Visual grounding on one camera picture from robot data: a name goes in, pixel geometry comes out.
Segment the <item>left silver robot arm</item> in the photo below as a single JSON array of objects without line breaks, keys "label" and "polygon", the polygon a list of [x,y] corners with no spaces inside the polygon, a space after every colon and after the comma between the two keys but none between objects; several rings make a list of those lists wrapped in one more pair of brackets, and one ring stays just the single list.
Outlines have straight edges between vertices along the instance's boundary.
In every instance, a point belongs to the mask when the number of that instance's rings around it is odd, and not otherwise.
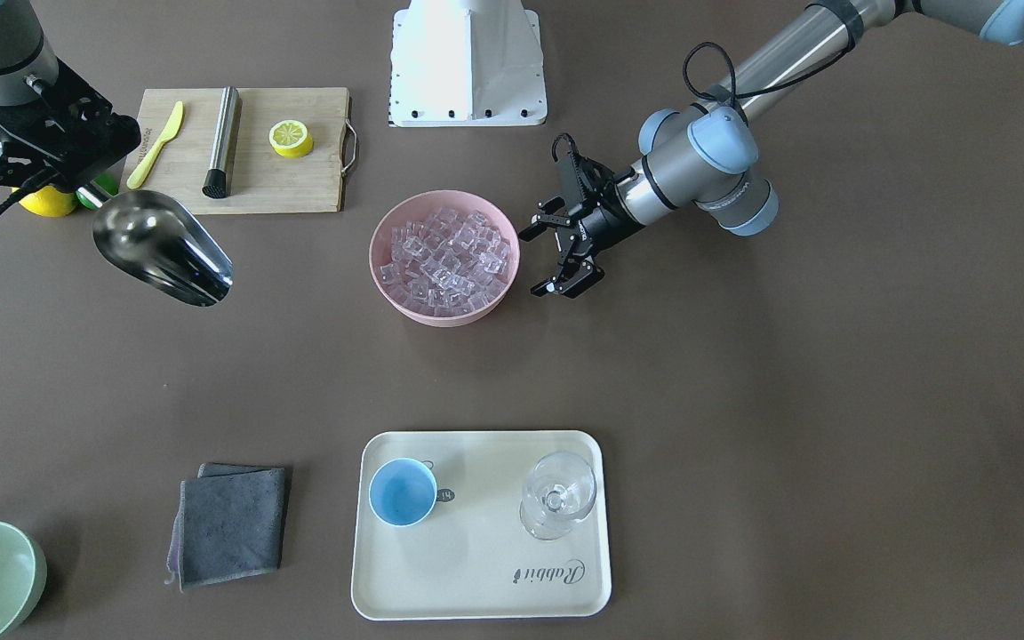
[{"label": "left silver robot arm", "polygon": [[538,204],[520,240],[553,231],[556,271],[532,295],[578,297],[601,281],[597,256],[690,205],[724,230],[759,234],[779,215],[779,194],[756,169],[751,125],[797,86],[842,60],[863,36],[905,13],[931,18],[980,40],[1024,44],[1024,1],[810,1],[804,11],[740,65],[715,42],[727,76],[700,89],[690,105],[650,114],[638,134],[639,157],[618,171],[578,150],[562,133],[554,153],[560,189]]}]

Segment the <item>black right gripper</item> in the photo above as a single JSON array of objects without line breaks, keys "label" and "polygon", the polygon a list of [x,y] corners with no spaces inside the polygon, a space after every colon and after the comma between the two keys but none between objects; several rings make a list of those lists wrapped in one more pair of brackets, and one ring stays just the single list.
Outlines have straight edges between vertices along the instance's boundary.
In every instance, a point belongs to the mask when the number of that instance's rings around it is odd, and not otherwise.
[{"label": "black right gripper", "polygon": [[58,70],[57,80],[24,84],[26,104],[0,106],[0,186],[45,177],[73,193],[139,148],[135,118],[115,113],[69,65]]}]

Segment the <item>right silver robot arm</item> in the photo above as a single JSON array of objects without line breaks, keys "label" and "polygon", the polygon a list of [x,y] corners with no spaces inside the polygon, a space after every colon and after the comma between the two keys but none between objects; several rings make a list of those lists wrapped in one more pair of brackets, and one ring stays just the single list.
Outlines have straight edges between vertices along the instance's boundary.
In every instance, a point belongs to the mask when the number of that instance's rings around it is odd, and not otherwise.
[{"label": "right silver robot arm", "polygon": [[0,186],[74,193],[141,141],[138,122],[60,60],[28,1],[0,1]]}]

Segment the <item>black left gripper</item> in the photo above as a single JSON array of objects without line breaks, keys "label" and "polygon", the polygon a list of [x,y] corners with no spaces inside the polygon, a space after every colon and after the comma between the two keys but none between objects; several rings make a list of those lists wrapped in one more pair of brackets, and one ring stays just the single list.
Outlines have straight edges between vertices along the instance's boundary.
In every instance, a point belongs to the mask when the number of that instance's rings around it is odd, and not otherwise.
[{"label": "black left gripper", "polygon": [[560,191],[549,200],[549,213],[536,213],[517,238],[528,243],[553,229],[570,240],[569,252],[575,258],[561,259],[556,274],[530,287],[530,292],[537,297],[554,294],[574,299],[605,278],[594,256],[638,234],[644,224],[626,210],[618,195],[618,180],[634,171],[614,174],[610,167],[582,155],[568,133],[557,134],[551,155]]}]

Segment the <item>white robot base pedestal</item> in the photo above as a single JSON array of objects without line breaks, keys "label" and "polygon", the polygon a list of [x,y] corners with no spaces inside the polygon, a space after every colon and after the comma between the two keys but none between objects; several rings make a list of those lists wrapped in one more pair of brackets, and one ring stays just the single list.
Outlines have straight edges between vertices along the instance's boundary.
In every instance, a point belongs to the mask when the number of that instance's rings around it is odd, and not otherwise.
[{"label": "white robot base pedestal", "polygon": [[520,1],[411,1],[393,16],[388,124],[548,120],[540,16]]}]

